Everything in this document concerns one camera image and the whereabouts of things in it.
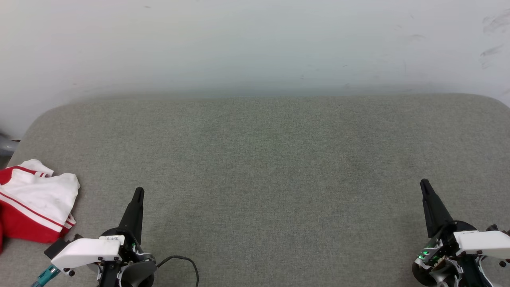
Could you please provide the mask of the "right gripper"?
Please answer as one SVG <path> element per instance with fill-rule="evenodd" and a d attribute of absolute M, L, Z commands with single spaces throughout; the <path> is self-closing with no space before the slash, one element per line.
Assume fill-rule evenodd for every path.
<path fill-rule="evenodd" d="M 429 242 L 412 265 L 414 278 L 426 287 L 495 287 L 482 268 L 482 252 L 459 251 L 455 232 L 475 232 L 472 225 L 453 220 L 428 179 L 420 181 Z"/>

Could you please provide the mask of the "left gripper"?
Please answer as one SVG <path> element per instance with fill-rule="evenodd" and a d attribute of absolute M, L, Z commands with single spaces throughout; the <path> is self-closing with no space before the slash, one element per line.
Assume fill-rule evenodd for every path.
<path fill-rule="evenodd" d="M 101 234 L 102 239 L 122 240 L 115 256 L 97 264 L 97 287 L 152 287 L 157 270 L 155 257 L 143 252 L 141 235 L 145 190 L 137 187 L 118 228 Z"/>

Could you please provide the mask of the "red and white cloth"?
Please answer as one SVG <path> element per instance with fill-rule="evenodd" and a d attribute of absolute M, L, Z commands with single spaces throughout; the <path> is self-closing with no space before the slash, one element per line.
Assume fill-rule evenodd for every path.
<path fill-rule="evenodd" d="M 52 244 L 75 226 L 78 176 L 31 159 L 0 169 L 0 254 L 6 239 Z"/>

